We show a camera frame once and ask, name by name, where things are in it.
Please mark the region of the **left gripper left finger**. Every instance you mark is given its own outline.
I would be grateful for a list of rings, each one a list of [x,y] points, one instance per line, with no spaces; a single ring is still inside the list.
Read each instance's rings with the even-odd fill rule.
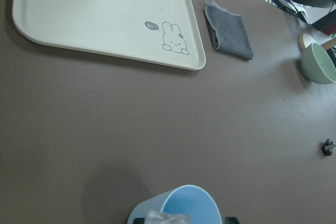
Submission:
[[[133,224],[145,224],[145,218],[134,218],[133,219]]]

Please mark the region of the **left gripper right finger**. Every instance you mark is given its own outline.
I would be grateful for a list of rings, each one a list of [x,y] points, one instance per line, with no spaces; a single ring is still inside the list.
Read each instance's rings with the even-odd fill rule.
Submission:
[[[236,217],[226,217],[225,224],[239,224],[239,221]]]

